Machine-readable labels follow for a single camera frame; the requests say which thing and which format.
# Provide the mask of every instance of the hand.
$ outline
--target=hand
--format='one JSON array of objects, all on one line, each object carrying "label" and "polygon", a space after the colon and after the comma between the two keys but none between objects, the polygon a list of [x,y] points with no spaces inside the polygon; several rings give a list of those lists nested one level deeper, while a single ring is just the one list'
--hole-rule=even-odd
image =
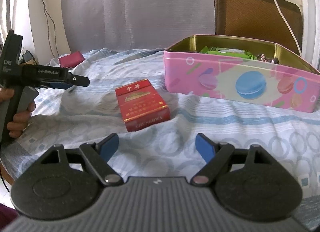
[{"label": "hand", "polygon": [[[0,89],[0,103],[9,100],[14,95],[14,90],[12,89]],[[28,109],[19,114],[13,116],[13,122],[7,124],[7,129],[10,131],[9,135],[12,138],[18,138],[22,135],[23,130],[28,127],[28,122],[31,118],[31,112],[35,111],[36,104],[32,101]]]}]

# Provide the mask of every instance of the black wire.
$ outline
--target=black wire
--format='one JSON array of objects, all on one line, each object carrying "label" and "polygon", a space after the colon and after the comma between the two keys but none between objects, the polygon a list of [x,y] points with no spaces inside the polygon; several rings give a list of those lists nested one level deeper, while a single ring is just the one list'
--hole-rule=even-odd
[{"label": "black wire", "polygon": [[60,54],[59,54],[59,52],[58,52],[58,48],[57,48],[57,32],[56,32],[56,25],[55,25],[55,23],[54,23],[54,20],[52,19],[52,17],[51,17],[51,16],[50,16],[50,14],[48,13],[47,9],[45,8],[45,3],[44,3],[44,1],[43,1],[43,0],[41,0],[41,1],[42,1],[42,4],[43,4],[45,17],[47,18],[48,41],[49,41],[50,51],[51,51],[51,53],[52,53],[53,57],[55,57],[55,56],[54,56],[54,54],[53,54],[53,52],[52,52],[52,47],[51,47],[51,44],[50,44],[50,37],[49,37],[49,35],[50,35],[50,30],[49,30],[49,21],[48,21],[48,16],[49,16],[50,20],[51,20],[51,21],[52,21],[52,23],[53,23],[53,28],[54,28],[54,44],[55,44],[55,48],[56,48],[56,51],[57,51],[57,54],[58,54],[58,57],[59,57],[59,56],[60,56]]},{"label": "black wire", "polygon": [[[1,146],[2,146],[2,142],[0,142],[0,155],[1,155]],[[0,168],[0,177],[1,177],[1,180],[2,180],[2,183],[3,183],[4,187],[7,189],[8,192],[10,192],[10,190],[8,189],[6,183],[4,182],[4,178],[2,176],[1,168]]]}]

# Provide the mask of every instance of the pink tin box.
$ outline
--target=pink tin box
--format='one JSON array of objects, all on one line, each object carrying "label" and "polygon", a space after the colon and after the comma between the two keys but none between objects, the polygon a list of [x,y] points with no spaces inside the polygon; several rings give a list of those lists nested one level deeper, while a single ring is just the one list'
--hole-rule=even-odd
[{"label": "pink tin box", "polygon": [[[196,53],[207,47],[242,49],[278,58],[257,60]],[[169,92],[312,112],[320,95],[320,72],[285,47],[243,37],[193,35],[164,52]]]}]

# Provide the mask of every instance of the white cable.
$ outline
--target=white cable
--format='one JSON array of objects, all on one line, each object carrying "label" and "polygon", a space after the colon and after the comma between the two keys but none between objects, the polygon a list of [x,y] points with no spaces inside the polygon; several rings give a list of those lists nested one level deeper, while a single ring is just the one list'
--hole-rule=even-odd
[{"label": "white cable", "polygon": [[290,31],[290,33],[291,33],[291,35],[292,35],[292,37],[293,37],[294,41],[296,42],[296,45],[297,45],[297,48],[298,48],[298,51],[299,51],[300,57],[302,57],[302,53],[301,53],[301,49],[300,49],[299,43],[298,43],[298,41],[297,41],[296,37],[294,36],[294,33],[293,33],[293,31],[292,31],[292,29],[291,29],[290,25],[288,24],[287,20],[285,19],[284,15],[282,14],[282,12],[281,12],[281,10],[280,10],[280,7],[279,7],[279,5],[278,5],[278,3],[277,3],[277,1],[276,1],[276,0],[273,0],[273,1],[275,2],[275,4],[276,4],[276,6],[277,6],[277,8],[278,8],[278,11],[279,11],[279,13],[280,13],[280,15],[281,15],[282,19],[284,20],[284,22],[285,22],[285,24],[287,25],[287,27],[288,27],[288,29],[289,29],[289,31]]}]

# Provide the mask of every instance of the bed sheet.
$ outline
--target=bed sheet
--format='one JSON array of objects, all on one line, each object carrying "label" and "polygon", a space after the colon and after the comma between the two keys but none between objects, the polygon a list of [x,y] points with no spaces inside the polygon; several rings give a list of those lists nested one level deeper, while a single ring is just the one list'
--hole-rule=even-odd
[{"label": "bed sheet", "polygon": [[[320,194],[320,110],[303,113],[223,99],[169,93],[164,83],[163,49],[93,50],[72,70],[90,78],[87,88],[41,89],[37,109],[22,137],[1,150],[1,159],[16,179],[53,144],[75,148],[99,142],[110,133],[120,138],[109,164],[128,176],[186,176],[205,165],[195,149],[204,133],[236,148],[259,144],[301,184],[304,197]],[[53,59],[51,66],[59,66]],[[149,79],[167,102],[171,120],[128,133],[115,88]]]}]

